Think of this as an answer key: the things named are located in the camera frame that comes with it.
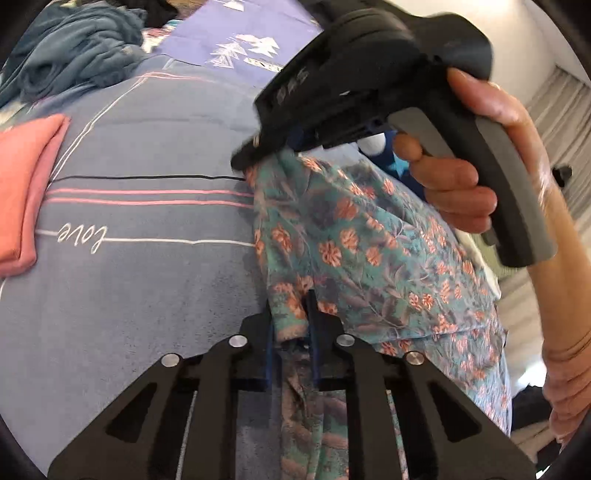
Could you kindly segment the person right forearm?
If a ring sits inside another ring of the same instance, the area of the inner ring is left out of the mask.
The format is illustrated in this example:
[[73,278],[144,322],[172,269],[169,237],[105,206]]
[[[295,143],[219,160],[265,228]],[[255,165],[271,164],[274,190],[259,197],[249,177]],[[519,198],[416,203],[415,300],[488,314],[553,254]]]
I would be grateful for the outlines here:
[[528,273],[541,319],[550,428],[566,446],[590,411],[590,258],[556,187],[546,192],[544,214],[557,253]]

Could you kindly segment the person right hand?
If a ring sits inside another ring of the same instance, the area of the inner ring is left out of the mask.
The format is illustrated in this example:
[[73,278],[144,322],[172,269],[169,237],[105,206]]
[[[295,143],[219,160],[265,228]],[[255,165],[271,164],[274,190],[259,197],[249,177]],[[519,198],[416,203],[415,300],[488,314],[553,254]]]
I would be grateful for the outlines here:
[[[549,157],[526,108],[498,85],[477,80],[451,68],[448,81],[458,98],[473,113],[501,124],[524,163],[542,212],[554,189]],[[394,152],[410,163],[412,176],[424,187],[426,200],[453,227],[483,233],[492,226],[497,207],[493,191],[478,184],[475,167],[459,158],[433,157],[415,137],[402,133],[394,139]]]

